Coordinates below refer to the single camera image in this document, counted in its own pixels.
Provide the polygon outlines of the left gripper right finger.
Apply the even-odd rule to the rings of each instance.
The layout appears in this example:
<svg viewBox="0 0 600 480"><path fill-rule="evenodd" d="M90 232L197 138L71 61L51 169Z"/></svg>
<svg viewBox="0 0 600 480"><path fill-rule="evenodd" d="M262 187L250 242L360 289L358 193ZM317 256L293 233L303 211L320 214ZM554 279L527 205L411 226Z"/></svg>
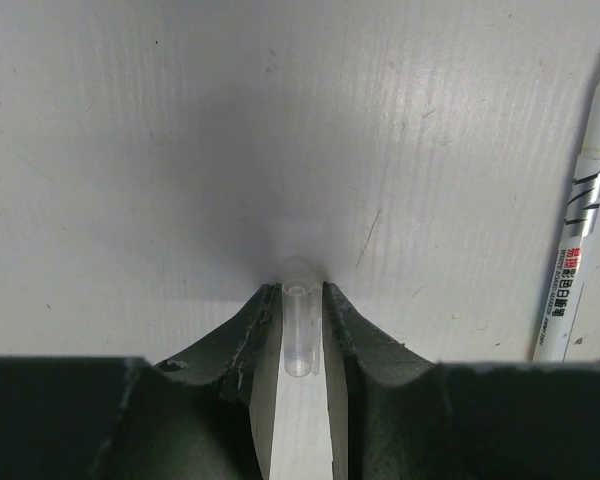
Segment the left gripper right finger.
<svg viewBox="0 0 600 480"><path fill-rule="evenodd" d="M600 479L600 361L433 363L322 293L337 479Z"/></svg>

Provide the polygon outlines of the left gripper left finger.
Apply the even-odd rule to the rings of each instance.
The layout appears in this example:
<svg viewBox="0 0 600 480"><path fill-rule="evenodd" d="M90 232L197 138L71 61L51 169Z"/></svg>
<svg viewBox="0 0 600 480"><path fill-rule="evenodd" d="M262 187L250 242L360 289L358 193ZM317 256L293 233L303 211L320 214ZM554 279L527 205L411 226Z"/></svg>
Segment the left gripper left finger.
<svg viewBox="0 0 600 480"><path fill-rule="evenodd" d="M0 479L265 479L281 289L261 286L188 348L0 356Z"/></svg>

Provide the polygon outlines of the white pen clear cap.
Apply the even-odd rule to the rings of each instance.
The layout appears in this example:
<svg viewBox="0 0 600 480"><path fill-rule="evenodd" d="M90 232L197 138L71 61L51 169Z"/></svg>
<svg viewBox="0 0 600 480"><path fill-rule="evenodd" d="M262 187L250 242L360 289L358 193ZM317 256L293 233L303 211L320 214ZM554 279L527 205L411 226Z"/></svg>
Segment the white pen clear cap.
<svg viewBox="0 0 600 480"><path fill-rule="evenodd" d="M562 362L592 259L600 211L600 80L571 179L560 241L532 360Z"/></svg>

